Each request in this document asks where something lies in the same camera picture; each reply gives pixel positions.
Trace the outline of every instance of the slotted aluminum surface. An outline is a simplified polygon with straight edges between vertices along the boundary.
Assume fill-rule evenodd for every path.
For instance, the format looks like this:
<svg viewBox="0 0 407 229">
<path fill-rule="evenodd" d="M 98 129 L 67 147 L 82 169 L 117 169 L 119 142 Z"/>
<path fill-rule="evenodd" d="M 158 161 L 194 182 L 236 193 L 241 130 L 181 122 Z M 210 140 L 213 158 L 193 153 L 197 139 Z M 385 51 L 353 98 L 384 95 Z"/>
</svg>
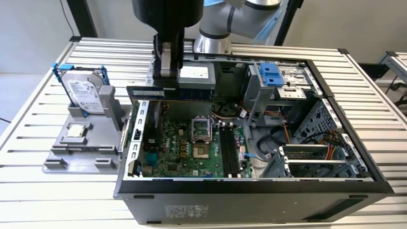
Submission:
<svg viewBox="0 0 407 229">
<path fill-rule="evenodd" d="M 151 49 L 151 42 L 85 38 L 69 45 L 58 62 L 83 67 L 105 64 L 111 84 L 117 86 L 117 98 L 122 103 L 130 103 L 126 86 L 145 82 Z M 191 52 L 191 43 L 186 44 L 186 51 Z M 334 223 L 257 224 L 240 225 L 240 228 L 407 228 L 406 120 L 352 57 L 336 49 L 244 44 L 234 44 L 233 52 L 314 60 L 397 192 L 394 197 Z M 5 165 L 0 168 L 0 222 L 10 222 L 0 227 L 139 228 L 125 203 L 113 200 L 117 175 L 49 175 L 42 172 L 42 164 L 69 116 L 67 105 L 65 90 L 50 71 L 0 138 L 0 164 Z"/>
</svg>

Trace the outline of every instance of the metal frame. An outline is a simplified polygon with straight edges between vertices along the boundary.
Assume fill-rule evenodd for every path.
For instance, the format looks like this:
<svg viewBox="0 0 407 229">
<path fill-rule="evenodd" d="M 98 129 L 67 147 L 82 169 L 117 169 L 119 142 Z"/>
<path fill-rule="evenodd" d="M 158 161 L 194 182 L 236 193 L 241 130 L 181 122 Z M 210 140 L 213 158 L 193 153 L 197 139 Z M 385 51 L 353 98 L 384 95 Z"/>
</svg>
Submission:
<svg viewBox="0 0 407 229">
<path fill-rule="evenodd" d="M 73 17 L 82 37 L 98 37 L 87 0 L 67 0 Z"/>
</svg>

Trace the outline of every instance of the blue plastic latch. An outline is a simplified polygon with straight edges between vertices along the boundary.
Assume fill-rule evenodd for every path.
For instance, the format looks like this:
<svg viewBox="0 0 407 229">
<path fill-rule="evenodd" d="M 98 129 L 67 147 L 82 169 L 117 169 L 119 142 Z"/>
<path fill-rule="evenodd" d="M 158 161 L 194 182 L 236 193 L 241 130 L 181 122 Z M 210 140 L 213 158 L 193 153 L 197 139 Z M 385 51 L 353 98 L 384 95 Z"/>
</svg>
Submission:
<svg viewBox="0 0 407 229">
<path fill-rule="evenodd" d="M 59 70 L 63 70 L 63 71 L 70 71 L 70 70 L 74 70 L 74 64 L 62 64 L 61 66 L 59 66 Z"/>
<path fill-rule="evenodd" d="M 157 153 L 147 153 L 146 161 L 150 166 L 157 168 L 159 166 L 159 155 Z"/>
<path fill-rule="evenodd" d="M 261 63 L 261 74 L 265 78 L 266 86 L 284 87 L 285 80 L 281 76 L 280 67 L 276 63 Z"/>
</svg>

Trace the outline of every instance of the wire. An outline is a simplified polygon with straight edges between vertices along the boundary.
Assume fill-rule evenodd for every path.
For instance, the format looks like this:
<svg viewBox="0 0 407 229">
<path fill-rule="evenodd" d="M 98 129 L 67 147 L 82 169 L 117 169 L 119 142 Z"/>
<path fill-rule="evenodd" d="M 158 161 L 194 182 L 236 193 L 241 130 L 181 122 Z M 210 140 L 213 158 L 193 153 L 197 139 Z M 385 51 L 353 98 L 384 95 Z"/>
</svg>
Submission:
<svg viewBox="0 0 407 229">
<path fill-rule="evenodd" d="M 260 158 L 260 157 L 257 157 L 257 156 L 256 156 L 256 157 L 252 156 L 250 158 L 258 159 L 260 161 L 264 161 L 264 162 L 268 162 L 266 160 L 264 160 L 262 158 Z"/>
<path fill-rule="evenodd" d="M 67 14 L 66 14 L 66 9 L 65 9 L 65 4 L 63 4 L 63 1 L 62 1 L 62 0 L 59 0 L 59 3 L 62 4 L 63 13 L 65 13 L 65 17 L 66 17 L 66 20 L 67 20 L 67 23 L 69 23 L 69 26 L 70 26 L 70 29 L 71 29 L 71 32 L 73 32 L 73 36 L 75 36 L 75 34 L 74 34 L 74 29 L 73 29 L 71 23 L 70 23 L 69 18 L 67 18 Z"/>
<path fill-rule="evenodd" d="M 393 86 L 393 84 L 394 84 L 394 82 L 396 82 L 396 79 L 397 79 L 397 76 L 394 77 L 394 81 L 393 81 L 393 83 L 389 85 L 389 88 L 388 88 L 388 90 L 386 90 L 386 93 L 385 93 L 385 94 L 388 94 L 388 93 L 389 93 L 389 90 L 390 90 L 390 88 L 392 88 L 392 86 Z"/>
<path fill-rule="evenodd" d="M 329 144 L 329 151 L 326 153 L 326 160 L 330 159 L 330 154 L 332 154 L 332 145 Z"/>
<path fill-rule="evenodd" d="M 13 123 L 11 121 L 9 121 L 7 119 L 5 118 L 0 118 L 2 121 L 6 121 L 7 123 Z"/>
<path fill-rule="evenodd" d="M 320 132 L 320 133 L 313 134 L 313 135 L 310 135 L 309 137 L 306 137 L 306 139 L 301 142 L 301 144 L 305 144 L 305 142 L 306 142 L 310 138 L 317 137 L 317 136 L 324 135 L 324 134 L 332 135 L 332 133 L 328 132 L 328 131 Z"/>
<path fill-rule="evenodd" d="M 284 119 L 284 128 L 285 128 L 286 141 L 290 144 L 290 135 L 289 135 L 288 126 L 286 126 L 286 116 Z"/>
<path fill-rule="evenodd" d="M 337 146 L 334 147 L 334 149 L 333 149 L 333 151 L 332 151 L 332 158 L 330 158 L 330 160 L 333 160 L 336 150 L 337 150 Z"/>
</svg>

